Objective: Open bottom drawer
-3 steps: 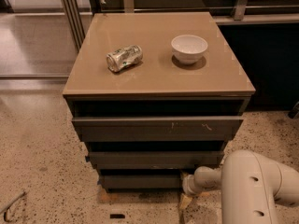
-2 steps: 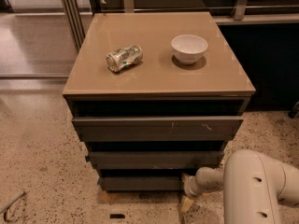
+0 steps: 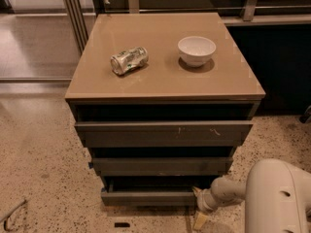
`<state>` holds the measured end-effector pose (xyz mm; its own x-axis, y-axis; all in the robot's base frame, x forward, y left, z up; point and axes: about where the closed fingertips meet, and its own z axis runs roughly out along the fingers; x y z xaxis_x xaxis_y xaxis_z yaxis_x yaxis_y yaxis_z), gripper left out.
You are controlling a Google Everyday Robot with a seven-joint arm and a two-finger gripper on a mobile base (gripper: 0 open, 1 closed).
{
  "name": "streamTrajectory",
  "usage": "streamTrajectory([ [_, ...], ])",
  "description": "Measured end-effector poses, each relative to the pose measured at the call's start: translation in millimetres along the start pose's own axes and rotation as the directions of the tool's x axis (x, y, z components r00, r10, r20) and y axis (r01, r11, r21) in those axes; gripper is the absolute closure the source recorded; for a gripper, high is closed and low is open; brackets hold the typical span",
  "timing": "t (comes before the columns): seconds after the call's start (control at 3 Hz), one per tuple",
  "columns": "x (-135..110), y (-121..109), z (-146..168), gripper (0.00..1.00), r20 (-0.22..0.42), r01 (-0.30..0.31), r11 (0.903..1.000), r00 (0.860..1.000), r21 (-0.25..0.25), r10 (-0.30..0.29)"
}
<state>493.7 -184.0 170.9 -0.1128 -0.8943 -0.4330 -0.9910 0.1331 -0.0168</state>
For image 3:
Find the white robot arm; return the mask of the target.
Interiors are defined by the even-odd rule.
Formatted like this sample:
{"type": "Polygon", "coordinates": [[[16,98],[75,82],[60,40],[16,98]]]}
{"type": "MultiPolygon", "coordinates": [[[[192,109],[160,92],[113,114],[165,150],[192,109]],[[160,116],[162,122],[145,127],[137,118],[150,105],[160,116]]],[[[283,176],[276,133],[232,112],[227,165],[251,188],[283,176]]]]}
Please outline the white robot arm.
{"type": "Polygon", "coordinates": [[[245,233],[310,233],[311,174],[278,159],[264,159],[243,183],[225,177],[193,190],[199,230],[219,207],[245,204],[245,233]]]}

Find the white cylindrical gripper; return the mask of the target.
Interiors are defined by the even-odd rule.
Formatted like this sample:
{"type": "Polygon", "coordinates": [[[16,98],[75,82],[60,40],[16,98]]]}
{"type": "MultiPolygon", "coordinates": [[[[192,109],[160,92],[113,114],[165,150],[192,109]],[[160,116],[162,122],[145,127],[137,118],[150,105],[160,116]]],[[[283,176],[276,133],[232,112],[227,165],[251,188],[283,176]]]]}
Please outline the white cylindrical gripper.
{"type": "Polygon", "coordinates": [[[193,186],[192,191],[196,196],[197,207],[201,211],[195,212],[192,229],[194,231],[199,231],[204,226],[204,224],[208,219],[208,216],[202,212],[214,211],[213,208],[214,199],[209,189],[200,189],[199,187],[193,186]]]}

